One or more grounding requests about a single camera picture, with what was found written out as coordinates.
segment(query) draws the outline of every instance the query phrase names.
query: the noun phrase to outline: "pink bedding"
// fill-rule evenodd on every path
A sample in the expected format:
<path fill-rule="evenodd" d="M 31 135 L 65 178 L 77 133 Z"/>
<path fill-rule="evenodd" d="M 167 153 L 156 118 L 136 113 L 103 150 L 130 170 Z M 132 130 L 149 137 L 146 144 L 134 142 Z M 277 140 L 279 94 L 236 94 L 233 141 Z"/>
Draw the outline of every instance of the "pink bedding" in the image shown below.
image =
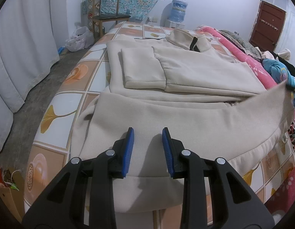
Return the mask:
<path fill-rule="evenodd" d="M 253 70 L 257 78 L 263 84 L 266 89 L 270 89 L 274 87 L 276 82 L 267 73 L 267 71 L 262 67 L 261 63 L 257 60 L 253 59 L 251 56 L 246 55 L 243 53 L 239 48 L 237 48 L 233 43 L 231 43 L 228 39 L 226 39 L 223 35 L 218 33 L 214 28 L 203 26 L 201 27 L 198 32 L 207 32 L 210 33 L 212 36 L 217 37 L 219 41 L 232 53 L 237 59 L 241 62 L 246 62 L 249 67 Z"/>

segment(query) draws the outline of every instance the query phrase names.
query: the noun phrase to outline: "plastic bag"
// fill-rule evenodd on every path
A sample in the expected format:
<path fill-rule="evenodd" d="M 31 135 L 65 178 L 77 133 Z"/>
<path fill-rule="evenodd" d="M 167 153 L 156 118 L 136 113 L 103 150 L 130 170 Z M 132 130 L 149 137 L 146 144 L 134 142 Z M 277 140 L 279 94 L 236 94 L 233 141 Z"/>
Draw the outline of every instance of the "plastic bag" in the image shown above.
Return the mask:
<path fill-rule="evenodd" d="M 75 30 L 71 39 L 66 41 L 65 47 L 71 52 L 76 52 L 84 48 L 88 48 L 93 43 L 93 33 L 88 29 L 88 27 L 80 27 Z"/>

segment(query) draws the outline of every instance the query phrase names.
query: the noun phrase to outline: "concrete floor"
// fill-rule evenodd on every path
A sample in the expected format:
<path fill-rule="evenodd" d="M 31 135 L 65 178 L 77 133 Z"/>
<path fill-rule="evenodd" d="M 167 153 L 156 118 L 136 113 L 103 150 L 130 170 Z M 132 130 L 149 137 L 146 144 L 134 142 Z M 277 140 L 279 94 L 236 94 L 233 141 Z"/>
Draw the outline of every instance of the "concrete floor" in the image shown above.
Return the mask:
<path fill-rule="evenodd" d="M 24 105 L 14 114 L 11 132 L 0 152 L 0 168 L 21 169 L 25 177 L 32 143 L 42 117 L 62 82 L 87 51 L 83 49 L 60 56 L 49 75 L 31 89 Z"/>

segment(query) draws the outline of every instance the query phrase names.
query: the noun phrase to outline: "door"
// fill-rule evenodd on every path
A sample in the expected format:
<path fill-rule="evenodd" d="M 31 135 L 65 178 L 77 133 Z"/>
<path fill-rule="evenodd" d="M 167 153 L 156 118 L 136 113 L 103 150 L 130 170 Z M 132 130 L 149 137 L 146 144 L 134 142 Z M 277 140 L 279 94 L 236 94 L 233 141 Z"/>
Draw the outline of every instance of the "door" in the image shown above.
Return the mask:
<path fill-rule="evenodd" d="M 283 28 L 285 11 L 265 1 L 261 2 L 257 23 L 250 43 L 264 51 L 274 51 Z"/>

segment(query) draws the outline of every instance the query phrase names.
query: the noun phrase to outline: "cardboard box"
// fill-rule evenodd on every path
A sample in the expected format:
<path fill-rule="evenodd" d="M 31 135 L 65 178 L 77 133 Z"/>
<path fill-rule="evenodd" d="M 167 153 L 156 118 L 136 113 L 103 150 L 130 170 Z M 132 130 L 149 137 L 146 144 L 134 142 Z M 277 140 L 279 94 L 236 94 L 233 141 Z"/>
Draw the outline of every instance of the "cardboard box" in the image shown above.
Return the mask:
<path fill-rule="evenodd" d="M 13 179 L 19 191 L 6 187 L 0 187 L 0 197 L 12 215 L 21 223 L 24 216 L 24 179 L 19 171 L 13 174 Z"/>

